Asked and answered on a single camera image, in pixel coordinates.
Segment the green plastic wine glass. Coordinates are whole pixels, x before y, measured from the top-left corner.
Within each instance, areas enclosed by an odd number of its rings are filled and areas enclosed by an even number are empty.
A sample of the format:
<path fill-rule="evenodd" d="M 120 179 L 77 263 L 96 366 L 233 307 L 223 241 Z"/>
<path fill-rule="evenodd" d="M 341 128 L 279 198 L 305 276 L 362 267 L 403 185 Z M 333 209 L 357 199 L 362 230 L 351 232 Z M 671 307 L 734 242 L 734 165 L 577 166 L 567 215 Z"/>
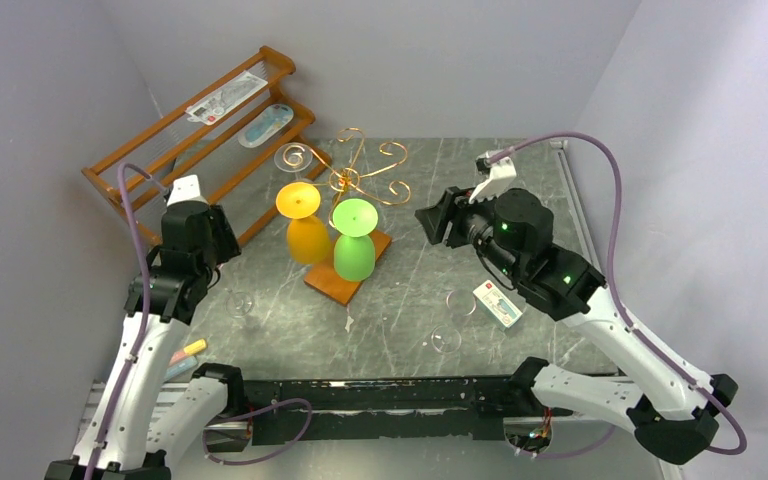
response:
<path fill-rule="evenodd" d="M 342 279 L 362 282 L 372 274 L 376 250 L 370 234 L 378 220 L 376 208 L 361 198 L 344 200 L 335 208 L 332 221 L 339 237 L 334 246 L 334 269 Z"/>

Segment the clear wine glass front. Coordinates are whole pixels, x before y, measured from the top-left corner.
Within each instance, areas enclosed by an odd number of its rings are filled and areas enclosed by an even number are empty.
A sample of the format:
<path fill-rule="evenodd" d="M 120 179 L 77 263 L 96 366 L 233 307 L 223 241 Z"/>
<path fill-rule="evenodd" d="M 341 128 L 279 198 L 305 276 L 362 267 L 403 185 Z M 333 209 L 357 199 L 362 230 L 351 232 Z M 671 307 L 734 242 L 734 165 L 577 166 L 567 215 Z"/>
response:
<path fill-rule="evenodd" d="M 440 321 L 430 334 L 430 345 L 439 354 L 457 352 L 462 346 L 461 329 L 476 310 L 476 300 L 469 290 L 450 291 L 444 299 Z"/>

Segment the orange plastic wine glass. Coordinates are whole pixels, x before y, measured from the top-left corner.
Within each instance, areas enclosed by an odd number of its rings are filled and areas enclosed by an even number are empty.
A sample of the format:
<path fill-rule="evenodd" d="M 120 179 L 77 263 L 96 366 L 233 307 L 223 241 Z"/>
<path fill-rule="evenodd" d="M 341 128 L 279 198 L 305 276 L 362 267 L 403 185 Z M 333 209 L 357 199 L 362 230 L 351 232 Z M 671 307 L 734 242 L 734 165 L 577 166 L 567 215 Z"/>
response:
<path fill-rule="evenodd" d="M 285 236 L 289 254 L 299 264 L 320 263 L 330 252 L 327 228 L 317 216 L 320 204 L 318 189 L 301 181 L 285 185 L 276 196 L 277 211 L 289 220 Z"/>

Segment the clear wine glass back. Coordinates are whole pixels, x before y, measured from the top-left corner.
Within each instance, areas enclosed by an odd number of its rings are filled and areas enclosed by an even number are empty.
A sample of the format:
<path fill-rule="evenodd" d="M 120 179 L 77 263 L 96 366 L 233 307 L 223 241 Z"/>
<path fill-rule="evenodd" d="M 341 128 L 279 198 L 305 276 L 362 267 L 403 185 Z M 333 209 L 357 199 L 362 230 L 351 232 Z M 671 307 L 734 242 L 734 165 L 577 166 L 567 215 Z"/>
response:
<path fill-rule="evenodd" d="M 287 173 L 293 173 L 298 182 L 312 183 L 307 171 L 313 160 L 312 148 L 300 142 L 290 142 L 279 147 L 273 156 L 275 166 Z"/>

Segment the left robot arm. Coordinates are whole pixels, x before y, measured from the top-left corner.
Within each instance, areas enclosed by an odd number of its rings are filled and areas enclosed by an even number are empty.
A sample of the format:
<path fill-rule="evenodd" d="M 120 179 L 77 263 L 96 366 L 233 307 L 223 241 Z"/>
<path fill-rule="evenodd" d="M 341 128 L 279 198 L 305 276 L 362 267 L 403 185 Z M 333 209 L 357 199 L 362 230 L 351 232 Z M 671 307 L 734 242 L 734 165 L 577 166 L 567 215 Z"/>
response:
<path fill-rule="evenodd" d="M 120 371 L 70 458 L 49 464 L 48 479 L 169 479 L 210 421 L 245 409 L 240 369 L 205 363 L 168 410 L 154 413 L 171 357 L 213 274 L 240 253 L 222 207 L 201 198 L 170 204 L 161 225 L 163 240 L 145 259 L 160 262 L 129 287 L 115 360 Z"/>

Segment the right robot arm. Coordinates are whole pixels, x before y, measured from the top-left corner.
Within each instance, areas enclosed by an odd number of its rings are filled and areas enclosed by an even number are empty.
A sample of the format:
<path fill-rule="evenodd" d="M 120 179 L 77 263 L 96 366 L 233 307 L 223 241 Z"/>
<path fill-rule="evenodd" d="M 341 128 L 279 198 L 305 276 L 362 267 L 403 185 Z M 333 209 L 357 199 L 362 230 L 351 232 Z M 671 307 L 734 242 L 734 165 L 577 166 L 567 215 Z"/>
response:
<path fill-rule="evenodd" d="M 597 346 L 629 379 L 609 382 L 528 357 L 508 380 L 516 411 L 560 408 L 597 418 L 674 465 L 712 450 L 717 417 L 733 401 L 737 383 L 691 366 L 622 311 L 605 276 L 554 243 L 554 214 L 535 195 L 513 188 L 472 203 L 467 190 L 449 187 L 414 216 L 430 244 L 473 248 L 529 306 Z"/>

